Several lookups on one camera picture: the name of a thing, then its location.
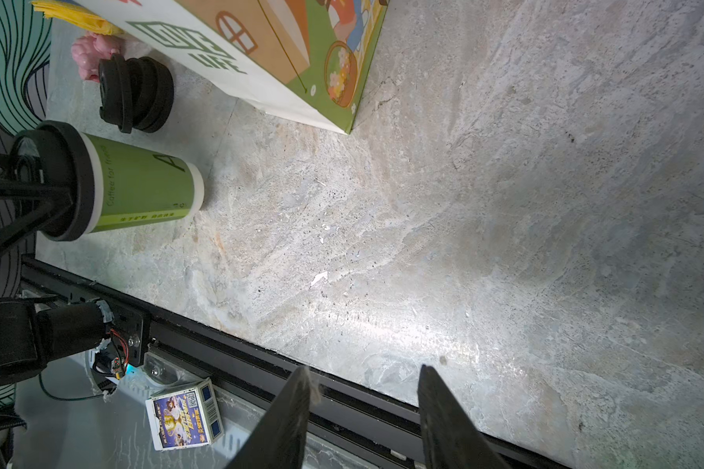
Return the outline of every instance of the yellow paper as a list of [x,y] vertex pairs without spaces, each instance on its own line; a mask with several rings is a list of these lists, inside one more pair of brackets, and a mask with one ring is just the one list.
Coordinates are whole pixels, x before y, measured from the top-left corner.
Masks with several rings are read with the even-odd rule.
[[87,31],[97,34],[122,34],[124,31],[107,20],[100,18],[84,7],[57,2],[56,0],[33,0],[35,11],[41,11],[46,18],[58,18]]

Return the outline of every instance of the red wire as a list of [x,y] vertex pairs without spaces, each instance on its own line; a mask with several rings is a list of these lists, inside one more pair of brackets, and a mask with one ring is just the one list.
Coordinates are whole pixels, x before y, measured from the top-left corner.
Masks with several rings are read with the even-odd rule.
[[120,340],[120,344],[122,345],[122,350],[125,351],[125,365],[128,365],[128,361],[130,359],[130,355],[128,353],[128,343],[124,341],[124,339],[122,338],[122,335],[120,335],[116,330],[110,329],[110,332]]

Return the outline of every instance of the barcode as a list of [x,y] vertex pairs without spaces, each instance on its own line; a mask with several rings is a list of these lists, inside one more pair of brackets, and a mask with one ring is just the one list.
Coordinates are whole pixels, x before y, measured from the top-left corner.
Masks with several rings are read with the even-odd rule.
[[206,403],[206,411],[207,411],[207,422],[211,423],[214,422],[214,420],[217,419],[217,414],[216,414],[216,399],[212,399]]

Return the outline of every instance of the gray stone surface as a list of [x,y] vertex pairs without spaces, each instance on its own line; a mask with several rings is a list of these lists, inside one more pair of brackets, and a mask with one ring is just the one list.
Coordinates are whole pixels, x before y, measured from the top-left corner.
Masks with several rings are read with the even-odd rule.
[[432,364],[573,467],[704,467],[704,2],[394,1],[351,136],[174,65],[166,127],[122,135],[72,33],[50,116],[207,202],[40,259],[411,403]]

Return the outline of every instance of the metal screw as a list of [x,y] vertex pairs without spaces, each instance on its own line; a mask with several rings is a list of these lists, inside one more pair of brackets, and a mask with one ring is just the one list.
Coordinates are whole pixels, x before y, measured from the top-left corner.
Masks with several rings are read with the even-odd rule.
[[138,335],[133,334],[128,338],[128,346],[138,347],[139,345],[141,345],[141,339],[138,338]]

